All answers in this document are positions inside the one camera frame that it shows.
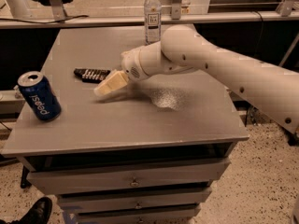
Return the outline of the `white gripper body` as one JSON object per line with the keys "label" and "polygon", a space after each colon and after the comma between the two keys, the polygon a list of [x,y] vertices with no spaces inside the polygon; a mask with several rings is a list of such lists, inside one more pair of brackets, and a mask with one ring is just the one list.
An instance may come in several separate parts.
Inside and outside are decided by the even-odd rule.
{"label": "white gripper body", "polygon": [[141,66],[140,53],[141,47],[138,47],[121,54],[121,68],[132,81],[141,81],[150,77]]}

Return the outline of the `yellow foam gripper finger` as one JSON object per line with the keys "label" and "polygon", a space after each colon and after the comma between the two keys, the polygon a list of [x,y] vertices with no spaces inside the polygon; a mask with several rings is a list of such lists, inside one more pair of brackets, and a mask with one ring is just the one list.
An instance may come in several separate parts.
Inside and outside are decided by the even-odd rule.
{"label": "yellow foam gripper finger", "polygon": [[96,96],[104,96],[122,89],[128,82],[129,77],[123,71],[113,70],[105,80],[99,83],[93,92]]}

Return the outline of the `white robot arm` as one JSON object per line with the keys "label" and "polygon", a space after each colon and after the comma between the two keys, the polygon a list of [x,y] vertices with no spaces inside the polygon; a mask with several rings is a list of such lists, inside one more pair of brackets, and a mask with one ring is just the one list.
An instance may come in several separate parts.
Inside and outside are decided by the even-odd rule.
{"label": "white robot arm", "polygon": [[112,71],[94,94],[106,96],[131,81],[196,70],[217,79],[290,133],[298,133],[298,73],[219,48],[185,25],[167,28],[159,42],[125,51],[121,69]]}

